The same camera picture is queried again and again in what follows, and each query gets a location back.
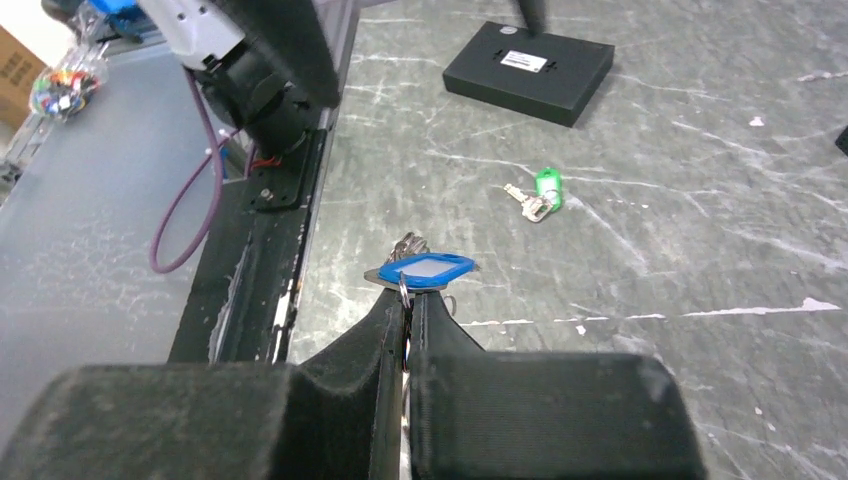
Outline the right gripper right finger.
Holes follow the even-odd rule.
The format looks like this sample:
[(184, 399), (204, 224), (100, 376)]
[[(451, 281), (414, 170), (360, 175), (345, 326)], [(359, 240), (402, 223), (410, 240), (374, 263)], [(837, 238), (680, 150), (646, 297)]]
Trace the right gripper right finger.
[(411, 323), (416, 479), (704, 479), (679, 388), (653, 357), (483, 349), (438, 293)]

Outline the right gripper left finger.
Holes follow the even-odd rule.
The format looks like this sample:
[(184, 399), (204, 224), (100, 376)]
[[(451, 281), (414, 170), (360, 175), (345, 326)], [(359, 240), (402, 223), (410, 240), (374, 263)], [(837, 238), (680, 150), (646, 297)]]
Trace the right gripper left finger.
[(403, 309), (384, 291), (289, 363), (89, 366), (53, 380), (1, 459), (5, 479), (395, 479)]

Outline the blue key top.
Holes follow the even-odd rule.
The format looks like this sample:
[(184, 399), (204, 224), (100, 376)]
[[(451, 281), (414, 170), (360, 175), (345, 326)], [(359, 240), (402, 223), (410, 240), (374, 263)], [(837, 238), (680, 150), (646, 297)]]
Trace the blue key top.
[(377, 269), (377, 278), (409, 290), (436, 290), (478, 268), (471, 258), (451, 253), (421, 253), (389, 262)]

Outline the round metal keyring disc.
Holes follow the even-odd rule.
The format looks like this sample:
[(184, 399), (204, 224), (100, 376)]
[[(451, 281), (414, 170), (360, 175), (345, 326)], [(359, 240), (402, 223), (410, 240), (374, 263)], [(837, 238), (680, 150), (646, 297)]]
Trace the round metal keyring disc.
[[(431, 251), (427, 241), (422, 236), (410, 231), (395, 243), (384, 265), (421, 253), (443, 252)], [(400, 479), (411, 479), (413, 477), (410, 440), (412, 381), (411, 374), (408, 372), (409, 354), (426, 349), (433, 352), (458, 353), (463, 350), (473, 351), (479, 346), (468, 337), (453, 318), (456, 311), (456, 299), (441, 293), (451, 282), (447, 286), (438, 287), (436, 290), (414, 291), (409, 290), (404, 283), (393, 285), (379, 280), (377, 269), (366, 272), (365, 278), (372, 283), (398, 290), (401, 294), (401, 306), (404, 308), (404, 340), (402, 341), (403, 350), (400, 357), (401, 380), (398, 413), (400, 421), (398, 477)]]

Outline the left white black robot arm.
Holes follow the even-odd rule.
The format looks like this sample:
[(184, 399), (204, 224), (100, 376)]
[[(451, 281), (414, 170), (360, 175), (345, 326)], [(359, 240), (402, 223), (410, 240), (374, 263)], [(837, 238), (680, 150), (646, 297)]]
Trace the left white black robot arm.
[(336, 108), (343, 81), (326, 1), (142, 1), (216, 116), (284, 156)]

